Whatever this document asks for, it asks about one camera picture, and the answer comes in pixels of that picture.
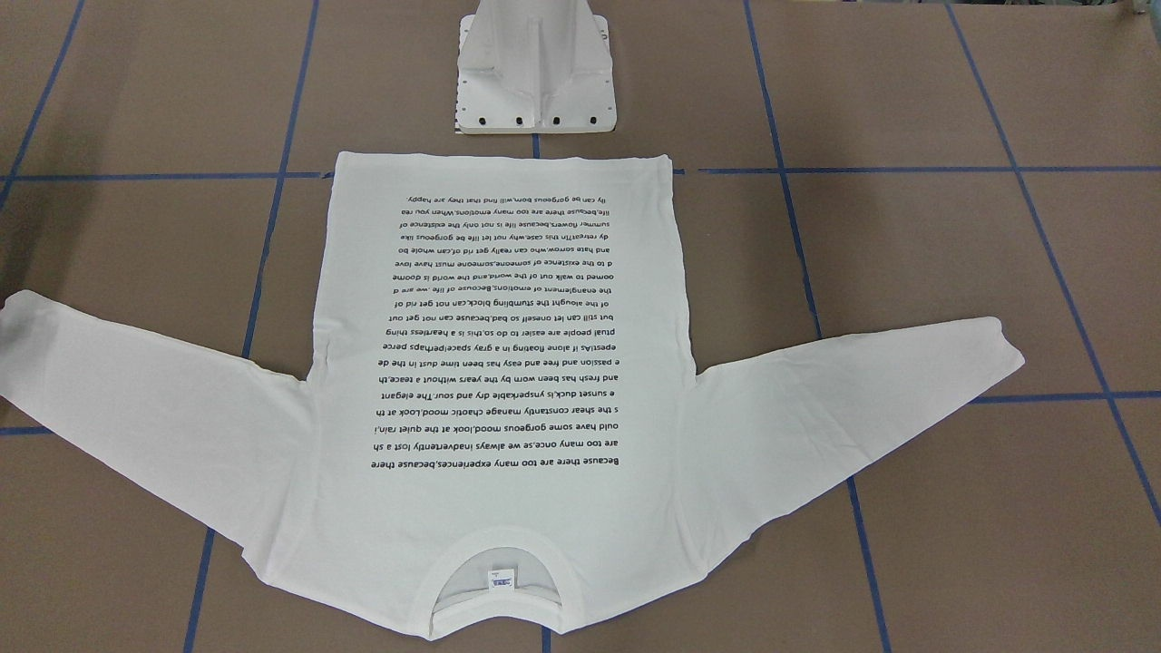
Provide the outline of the white pillar with base plate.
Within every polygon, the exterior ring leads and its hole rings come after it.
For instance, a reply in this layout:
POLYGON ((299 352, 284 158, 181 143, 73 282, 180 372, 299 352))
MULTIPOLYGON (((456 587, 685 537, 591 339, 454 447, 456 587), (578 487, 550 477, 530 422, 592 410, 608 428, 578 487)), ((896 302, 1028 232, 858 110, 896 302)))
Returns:
POLYGON ((585 1, 483 1, 459 28, 455 129, 610 132, 607 20, 585 1))

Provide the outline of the white long-sleeve printed shirt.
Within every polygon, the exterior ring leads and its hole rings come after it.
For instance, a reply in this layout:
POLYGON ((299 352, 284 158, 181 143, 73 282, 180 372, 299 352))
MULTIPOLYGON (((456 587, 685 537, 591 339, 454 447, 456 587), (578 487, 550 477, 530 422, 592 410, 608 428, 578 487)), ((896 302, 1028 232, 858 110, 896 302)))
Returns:
POLYGON ((683 590, 1023 363, 982 317, 697 375, 668 157, 342 152, 302 381, 3 304, 3 399, 266 583, 424 639, 683 590))

